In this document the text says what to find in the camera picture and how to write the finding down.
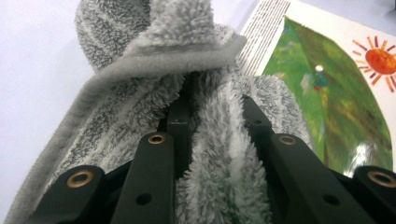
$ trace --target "orange sun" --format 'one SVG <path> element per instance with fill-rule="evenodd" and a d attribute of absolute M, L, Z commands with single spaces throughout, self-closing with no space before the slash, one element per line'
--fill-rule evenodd
<path fill-rule="evenodd" d="M 378 45 L 378 37 L 375 36 L 374 43 L 370 36 L 367 37 L 367 41 L 370 48 L 363 46 L 356 40 L 353 40 L 357 46 L 364 50 L 364 60 L 356 60 L 359 69 L 363 73 L 371 73 L 370 78 L 373 78 L 372 85 L 381 78 L 384 77 L 389 90 L 395 92 L 396 89 L 396 54 L 391 53 L 393 49 L 396 49 L 395 45 L 387 48 L 388 41 L 384 40 L 381 47 Z M 353 53 L 362 56 L 362 53 L 357 50 L 353 50 Z"/>

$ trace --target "book page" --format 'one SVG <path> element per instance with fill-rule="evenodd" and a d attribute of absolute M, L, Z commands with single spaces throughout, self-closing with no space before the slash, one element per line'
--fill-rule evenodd
<path fill-rule="evenodd" d="M 297 1 L 260 1 L 242 35 L 242 71 L 285 81 L 326 166 L 396 170 L 396 36 Z"/>

